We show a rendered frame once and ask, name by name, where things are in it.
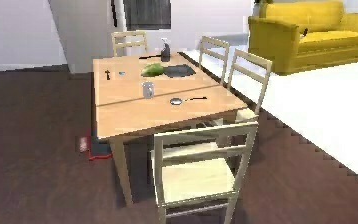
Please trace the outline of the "green lettuce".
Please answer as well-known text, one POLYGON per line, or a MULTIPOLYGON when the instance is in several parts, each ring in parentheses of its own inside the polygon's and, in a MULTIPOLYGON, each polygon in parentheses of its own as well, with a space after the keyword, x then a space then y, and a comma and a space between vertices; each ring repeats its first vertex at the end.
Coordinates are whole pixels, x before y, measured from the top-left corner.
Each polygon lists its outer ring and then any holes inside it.
POLYGON ((160 63, 152 63, 146 65, 141 72, 144 77, 159 76, 164 73, 164 67, 160 63))

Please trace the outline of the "cream wooden chair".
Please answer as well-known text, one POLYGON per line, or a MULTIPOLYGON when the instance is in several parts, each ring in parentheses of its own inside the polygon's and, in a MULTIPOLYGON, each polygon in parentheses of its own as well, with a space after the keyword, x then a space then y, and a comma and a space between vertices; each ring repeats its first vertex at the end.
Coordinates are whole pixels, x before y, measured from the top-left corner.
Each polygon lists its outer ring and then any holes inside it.
POLYGON ((120 48, 143 47, 145 51, 148 50, 146 32, 143 30, 113 32, 111 40, 115 57, 120 48))
POLYGON ((230 44, 226 41, 219 40, 213 37, 203 36, 199 45, 199 62, 198 67, 202 68, 203 55, 206 54, 223 62, 222 72, 220 77, 220 84, 224 84, 224 79, 227 70, 228 56, 230 44))
POLYGON ((231 224, 254 145, 256 121, 157 133, 151 152, 158 224, 222 199, 231 224))
POLYGON ((260 109, 265 98, 270 73, 272 70, 272 62, 265 58, 256 56, 249 52, 236 48, 234 50, 233 59, 230 66, 229 74, 221 76, 221 82, 227 81, 226 88, 232 91, 233 75, 239 73, 245 80, 255 81, 259 87, 256 89, 257 97, 255 108, 246 107, 236 112, 235 123, 252 122, 259 119, 260 109))

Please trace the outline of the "dark framed window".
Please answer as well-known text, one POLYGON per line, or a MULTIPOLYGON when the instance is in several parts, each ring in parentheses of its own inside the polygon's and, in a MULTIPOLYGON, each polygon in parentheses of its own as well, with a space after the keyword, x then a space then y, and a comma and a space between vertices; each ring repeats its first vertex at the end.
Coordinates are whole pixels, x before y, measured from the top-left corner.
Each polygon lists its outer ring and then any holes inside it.
POLYGON ((128 31, 171 28, 171 0, 123 0, 128 31))

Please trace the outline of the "red edged dark floor mat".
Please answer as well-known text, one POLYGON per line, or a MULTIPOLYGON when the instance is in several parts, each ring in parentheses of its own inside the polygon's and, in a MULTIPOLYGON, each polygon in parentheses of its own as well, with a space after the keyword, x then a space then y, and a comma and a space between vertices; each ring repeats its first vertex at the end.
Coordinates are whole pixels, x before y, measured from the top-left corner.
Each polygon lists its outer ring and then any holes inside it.
POLYGON ((96 159, 108 159, 112 156, 110 145, 106 142, 100 142, 95 129, 90 131, 88 137, 88 157, 90 161, 96 159))

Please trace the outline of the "grey metal cup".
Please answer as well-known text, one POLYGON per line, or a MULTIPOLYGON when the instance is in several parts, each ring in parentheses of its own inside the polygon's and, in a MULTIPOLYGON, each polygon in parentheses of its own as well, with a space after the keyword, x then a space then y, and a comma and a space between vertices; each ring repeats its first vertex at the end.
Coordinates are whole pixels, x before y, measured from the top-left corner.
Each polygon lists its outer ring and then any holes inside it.
POLYGON ((142 84, 143 97, 150 99, 154 96, 154 83, 147 81, 142 84))

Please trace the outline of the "yellow sofa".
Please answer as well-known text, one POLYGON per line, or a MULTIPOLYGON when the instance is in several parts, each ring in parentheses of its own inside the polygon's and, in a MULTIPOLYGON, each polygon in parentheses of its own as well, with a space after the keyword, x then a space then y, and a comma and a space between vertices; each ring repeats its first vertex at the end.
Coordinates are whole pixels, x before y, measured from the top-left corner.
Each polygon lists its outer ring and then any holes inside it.
POLYGON ((248 51, 272 61, 278 75, 358 62, 358 13, 341 0, 263 1, 248 25, 248 51))

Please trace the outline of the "light wooden dining table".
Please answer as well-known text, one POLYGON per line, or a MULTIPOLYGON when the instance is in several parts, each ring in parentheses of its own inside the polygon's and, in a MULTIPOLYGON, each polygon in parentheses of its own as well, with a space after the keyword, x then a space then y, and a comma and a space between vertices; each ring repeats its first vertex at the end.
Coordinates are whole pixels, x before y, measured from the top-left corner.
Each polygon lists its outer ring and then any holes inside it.
POLYGON ((124 143, 146 135, 152 135, 168 127, 186 126, 208 119, 234 119, 236 111, 247 106, 223 85, 195 66, 183 53, 173 53, 168 66, 187 64, 194 75, 181 78, 143 77, 142 69, 157 58, 141 59, 123 56, 95 59, 94 96, 95 124, 100 140, 110 143, 120 186, 128 206, 133 204, 124 143), (105 71, 110 71, 111 80, 105 71), (154 96, 143 97, 142 84, 154 83, 154 96), (171 98, 207 99, 171 105, 171 98))

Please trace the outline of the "dark spray bottle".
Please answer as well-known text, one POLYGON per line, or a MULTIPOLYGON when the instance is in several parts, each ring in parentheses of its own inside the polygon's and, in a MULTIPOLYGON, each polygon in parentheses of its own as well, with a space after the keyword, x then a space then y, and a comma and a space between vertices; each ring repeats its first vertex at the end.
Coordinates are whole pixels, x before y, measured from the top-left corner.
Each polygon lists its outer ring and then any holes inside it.
POLYGON ((163 44, 164 44, 164 48, 161 51, 161 61, 162 62, 169 62, 170 61, 170 46, 169 46, 169 43, 168 43, 168 39, 163 38, 162 41, 163 41, 163 44))

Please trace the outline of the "black square pan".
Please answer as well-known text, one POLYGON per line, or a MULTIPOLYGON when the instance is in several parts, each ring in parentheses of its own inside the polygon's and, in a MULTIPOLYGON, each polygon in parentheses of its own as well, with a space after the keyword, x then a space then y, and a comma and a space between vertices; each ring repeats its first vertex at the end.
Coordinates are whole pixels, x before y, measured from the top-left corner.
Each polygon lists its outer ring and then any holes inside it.
POLYGON ((170 77, 186 77, 195 74, 195 71, 187 64, 167 66, 163 68, 163 73, 170 77))

